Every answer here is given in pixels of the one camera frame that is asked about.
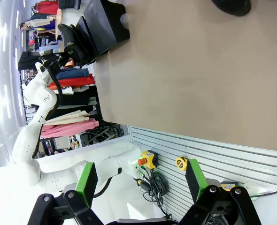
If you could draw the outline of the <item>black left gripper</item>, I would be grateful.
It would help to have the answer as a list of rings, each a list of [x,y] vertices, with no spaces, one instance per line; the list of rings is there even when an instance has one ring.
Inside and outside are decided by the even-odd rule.
[[[42,64],[45,68],[60,68],[59,58],[60,53],[54,52],[53,49],[40,51],[40,59],[42,60]]]

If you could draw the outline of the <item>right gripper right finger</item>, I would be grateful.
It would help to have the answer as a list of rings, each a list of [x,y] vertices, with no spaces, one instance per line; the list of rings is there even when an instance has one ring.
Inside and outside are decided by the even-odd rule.
[[[260,225],[254,204],[244,187],[229,191],[209,185],[196,159],[179,158],[194,204],[180,225]]]

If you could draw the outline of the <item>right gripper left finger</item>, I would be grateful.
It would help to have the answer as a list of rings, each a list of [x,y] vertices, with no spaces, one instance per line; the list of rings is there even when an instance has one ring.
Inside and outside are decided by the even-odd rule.
[[[39,185],[46,190],[33,207],[29,225],[62,225],[74,219],[78,225],[103,224],[91,209],[98,176],[95,163],[82,161],[73,167],[41,173]]]

